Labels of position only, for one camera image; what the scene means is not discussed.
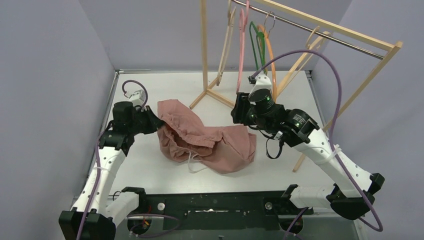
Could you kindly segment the pink shorts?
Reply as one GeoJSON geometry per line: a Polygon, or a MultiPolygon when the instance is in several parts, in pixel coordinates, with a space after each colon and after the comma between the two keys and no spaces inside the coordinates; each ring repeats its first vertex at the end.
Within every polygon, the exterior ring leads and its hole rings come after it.
{"type": "Polygon", "coordinates": [[[257,137],[244,125],[205,126],[199,116],[177,99],[157,103],[164,125],[157,131],[162,154],[171,161],[199,161],[219,174],[240,171],[256,155],[257,137]]]}

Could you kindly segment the pink plastic hanger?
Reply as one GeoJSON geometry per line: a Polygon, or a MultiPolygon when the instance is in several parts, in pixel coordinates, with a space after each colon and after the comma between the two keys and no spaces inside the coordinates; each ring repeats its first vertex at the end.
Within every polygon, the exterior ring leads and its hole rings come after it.
{"type": "Polygon", "coordinates": [[[239,66],[238,66],[238,76],[237,76],[237,85],[236,85],[236,93],[240,91],[241,83],[242,83],[242,74],[244,67],[244,57],[245,57],[245,39],[246,39],[246,26],[249,17],[249,7],[250,1],[245,1],[245,8],[240,9],[239,12],[239,66]]]}

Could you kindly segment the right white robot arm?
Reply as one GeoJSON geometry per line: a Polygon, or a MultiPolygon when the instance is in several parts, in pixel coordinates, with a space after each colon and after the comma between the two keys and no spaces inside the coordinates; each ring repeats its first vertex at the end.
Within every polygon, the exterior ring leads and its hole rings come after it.
{"type": "Polygon", "coordinates": [[[331,209],[348,220],[357,220],[371,210],[385,181],[379,173],[370,173],[350,160],[330,143],[317,122],[301,109],[286,109],[272,100],[268,89],[252,94],[239,92],[230,113],[233,123],[252,126],[304,154],[332,180],[330,185],[306,187],[291,184],[281,199],[282,209],[295,213],[303,208],[331,209]]]}

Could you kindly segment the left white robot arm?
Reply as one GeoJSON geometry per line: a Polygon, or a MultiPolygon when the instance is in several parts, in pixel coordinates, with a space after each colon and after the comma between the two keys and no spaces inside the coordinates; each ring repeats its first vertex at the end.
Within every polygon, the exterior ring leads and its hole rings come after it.
{"type": "Polygon", "coordinates": [[[61,212],[58,223],[66,240],[113,240],[116,229],[132,211],[148,207],[143,188],[125,187],[115,202],[108,198],[117,172],[138,134],[157,132],[164,122],[148,105],[120,101],[112,108],[112,120],[95,146],[95,163],[83,190],[70,210],[61,212]]]}

